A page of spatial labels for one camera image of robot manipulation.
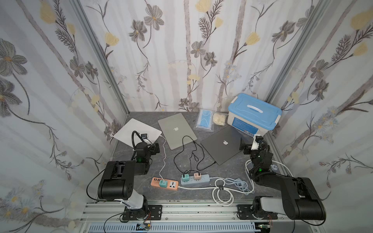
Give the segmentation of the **teal charger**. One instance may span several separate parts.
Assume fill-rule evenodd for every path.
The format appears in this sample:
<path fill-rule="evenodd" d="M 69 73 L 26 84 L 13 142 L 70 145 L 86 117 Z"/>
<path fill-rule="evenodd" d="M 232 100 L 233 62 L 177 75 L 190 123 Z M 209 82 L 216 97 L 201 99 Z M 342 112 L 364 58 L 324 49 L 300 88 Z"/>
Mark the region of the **teal charger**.
<path fill-rule="evenodd" d="M 188 174 L 183 174 L 181 177 L 182 182 L 188 182 L 189 181 L 189 175 Z"/>
<path fill-rule="evenodd" d="M 161 180 L 159 181 L 159 186 L 160 186 L 160 187 L 163 187 L 163 188 L 167 188 L 167 187 L 168 187 L 168 181 L 167 181 L 167 180 L 163 180 L 163 179 L 161 179 Z"/>

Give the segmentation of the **orange power strip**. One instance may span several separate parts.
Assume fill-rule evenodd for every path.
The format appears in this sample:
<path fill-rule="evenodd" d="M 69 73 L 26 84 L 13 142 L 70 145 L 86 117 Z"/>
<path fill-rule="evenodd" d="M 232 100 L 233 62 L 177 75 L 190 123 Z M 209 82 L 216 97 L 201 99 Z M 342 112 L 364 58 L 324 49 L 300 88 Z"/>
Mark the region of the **orange power strip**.
<path fill-rule="evenodd" d="M 152 181 L 151 181 L 151 186 L 163 188 L 163 187 L 159 186 L 159 181 L 161 179 L 162 178 L 153 177 Z M 168 179 L 165 179 L 165 180 L 168 181 L 168 187 L 167 188 L 163 188 L 163 189 L 167 189 L 167 190 L 171 190 L 171 191 L 177 191 L 178 190 L 178 187 L 179 187 L 179 182 L 178 181 L 168 180 Z"/>

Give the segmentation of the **pink charger plug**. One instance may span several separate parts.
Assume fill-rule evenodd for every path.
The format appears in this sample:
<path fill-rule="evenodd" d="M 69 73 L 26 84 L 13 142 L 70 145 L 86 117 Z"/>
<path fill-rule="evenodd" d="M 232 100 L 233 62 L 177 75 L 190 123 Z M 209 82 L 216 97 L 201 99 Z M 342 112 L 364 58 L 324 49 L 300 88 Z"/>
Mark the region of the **pink charger plug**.
<path fill-rule="evenodd" d="M 193 178 L 194 178 L 194 180 L 197 181 L 197 180 L 200 180 L 202 178 L 202 175 L 201 175 L 201 173 L 196 172 L 196 173 L 194 173 Z"/>

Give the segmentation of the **blue-grey power strip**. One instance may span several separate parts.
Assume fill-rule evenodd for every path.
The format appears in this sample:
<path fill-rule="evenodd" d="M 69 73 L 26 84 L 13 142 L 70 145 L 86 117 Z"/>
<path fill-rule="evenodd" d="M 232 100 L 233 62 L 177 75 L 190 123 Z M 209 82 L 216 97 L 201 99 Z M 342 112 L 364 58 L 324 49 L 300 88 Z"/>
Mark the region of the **blue-grey power strip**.
<path fill-rule="evenodd" d="M 181 177 L 179 184 L 181 186 L 191 186 L 191 185 L 209 183 L 210 180 L 211 178 L 208 174 L 202 174 L 199 180 L 195 180 L 194 176 L 192 175 L 192 176 L 188 176 L 188 180 L 184 177 Z"/>

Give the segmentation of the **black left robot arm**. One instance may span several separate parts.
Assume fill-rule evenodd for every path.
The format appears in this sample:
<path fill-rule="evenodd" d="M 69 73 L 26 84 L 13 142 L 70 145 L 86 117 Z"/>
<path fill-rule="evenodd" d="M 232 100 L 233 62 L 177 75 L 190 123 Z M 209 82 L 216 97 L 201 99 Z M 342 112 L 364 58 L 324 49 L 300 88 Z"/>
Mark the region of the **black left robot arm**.
<path fill-rule="evenodd" d="M 131 134 L 133 155 L 128 161 L 108 162 L 98 186 L 98 198 L 107 202 L 120 202 L 125 205 L 121 221 L 147 220 L 150 218 L 148 201 L 135 191 L 135 176 L 149 172 L 152 156 L 160 153 L 158 143 L 145 139 L 144 134 L 133 131 Z"/>

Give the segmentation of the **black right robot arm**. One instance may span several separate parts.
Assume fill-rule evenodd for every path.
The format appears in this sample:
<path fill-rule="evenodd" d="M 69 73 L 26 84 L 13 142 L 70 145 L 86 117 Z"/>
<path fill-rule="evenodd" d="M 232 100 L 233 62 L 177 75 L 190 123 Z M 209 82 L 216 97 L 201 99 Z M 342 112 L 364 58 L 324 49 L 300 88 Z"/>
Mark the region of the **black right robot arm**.
<path fill-rule="evenodd" d="M 264 218 L 268 214 L 282 214 L 291 220 L 326 221 L 322 199 L 309 178 L 295 178 L 270 171 L 273 153 L 263 137 L 253 140 L 252 144 L 241 140 L 239 150 L 250 155 L 253 163 L 253 168 L 247 172 L 249 179 L 257 185 L 281 192 L 280 198 L 256 196 L 252 205 L 253 216 Z"/>

